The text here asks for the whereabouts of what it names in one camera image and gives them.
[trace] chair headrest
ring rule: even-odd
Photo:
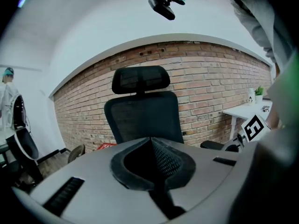
[[[170,78],[162,66],[119,68],[115,71],[112,91],[115,94],[139,93],[163,89]]]

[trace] black baseboard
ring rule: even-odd
[[[69,149],[67,149],[67,148],[63,148],[63,149],[60,150],[60,153],[63,154],[65,151],[69,151],[69,152],[71,152]]]
[[[57,149],[57,150],[53,151],[52,153],[38,159],[37,163],[40,164],[40,163],[44,162],[45,160],[49,159],[50,157],[53,157],[54,155],[56,155],[58,153],[59,153],[59,150]]]

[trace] white desk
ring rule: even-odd
[[[235,123],[237,118],[241,118],[244,120],[247,120],[251,118],[253,115],[258,114],[260,115],[264,120],[267,119],[270,112],[263,112],[261,109],[264,105],[270,106],[269,110],[272,107],[272,101],[263,100],[260,104],[255,104],[253,106],[250,106],[248,104],[239,105],[233,108],[229,108],[226,110],[223,110],[222,112],[224,114],[229,114],[232,116],[232,129],[230,131],[230,137],[231,140],[234,137],[235,132]]]

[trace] desk leg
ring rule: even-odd
[[[233,116],[233,117],[232,117],[232,129],[231,129],[231,131],[230,131],[230,136],[229,136],[229,139],[230,139],[230,140],[232,140],[233,137],[234,137],[236,121],[237,121],[237,117]]]

